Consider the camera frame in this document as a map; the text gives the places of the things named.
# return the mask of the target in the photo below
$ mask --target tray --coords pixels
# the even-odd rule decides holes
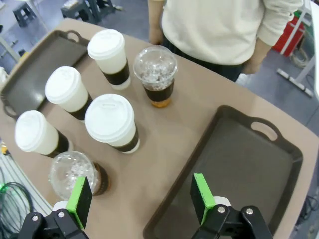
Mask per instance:
[[[277,135],[270,140],[252,123]],[[192,156],[144,229],[146,239],[190,239],[199,227],[189,195],[191,176],[203,173],[214,196],[232,207],[257,206],[272,234],[291,198],[303,156],[269,121],[229,106],[218,108]]]
[[[44,88],[51,73],[60,66],[73,66],[87,52],[88,40],[76,31],[51,32],[10,75],[0,93],[4,112],[18,118],[38,110],[45,101]]]

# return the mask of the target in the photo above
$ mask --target red box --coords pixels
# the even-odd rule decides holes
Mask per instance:
[[[284,33],[281,35],[281,37],[278,39],[276,45],[273,46],[273,49],[275,49],[278,52],[281,52],[282,49],[284,48],[284,45],[286,44],[290,34],[293,32],[294,27],[298,21],[298,18],[294,16],[294,19],[290,22],[287,23],[287,26],[284,30]],[[298,27],[298,30],[296,31],[296,34],[294,35],[293,39],[291,40],[289,46],[284,52],[285,56],[290,56],[293,53],[293,50],[301,40],[302,36],[305,33],[305,26],[303,23],[300,24]]]

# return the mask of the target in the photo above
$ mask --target cup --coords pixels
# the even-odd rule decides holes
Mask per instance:
[[[107,143],[123,153],[133,153],[140,146],[130,102],[116,94],[93,100],[85,114],[85,127],[95,140]]]
[[[142,82],[153,106],[163,108],[171,102],[177,59],[163,46],[151,46],[141,51],[133,64],[134,74]]]
[[[88,44],[89,56],[96,61],[115,90],[123,90],[131,83],[124,46],[123,35],[113,29],[97,32]]]
[[[73,149],[72,142],[38,111],[26,111],[20,115],[15,124],[14,139],[21,150],[51,158]]]
[[[45,96],[82,122],[92,102],[80,72],[70,66],[61,66],[51,74],[45,85]]]
[[[78,177],[87,177],[93,196],[110,190],[111,181],[98,163],[77,151],[64,152],[52,161],[49,182],[55,193],[63,200],[69,200]]]

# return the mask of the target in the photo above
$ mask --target black pants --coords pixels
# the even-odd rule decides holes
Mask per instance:
[[[240,75],[242,69],[243,69],[243,64],[240,65],[235,65],[235,66],[225,66],[225,65],[217,65],[213,63],[209,63],[206,61],[198,60],[196,58],[193,58],[181,50],[179,50],[176,46],[174,46],[165,36],[164,36],[164,41],[163,41],[163,46],[167,47],[172,53],[175,53],[181,57],[184,57],[192,62],[197,63],[198,65],[201,65],[213,72],[216,72],[219,75],[222,75],[223,77],[226,77],[227,79],[235,82]]]

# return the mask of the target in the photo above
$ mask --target person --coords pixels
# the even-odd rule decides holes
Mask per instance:
[[[303,0],[148,0],[149,38],[231,81],[256,73]]]

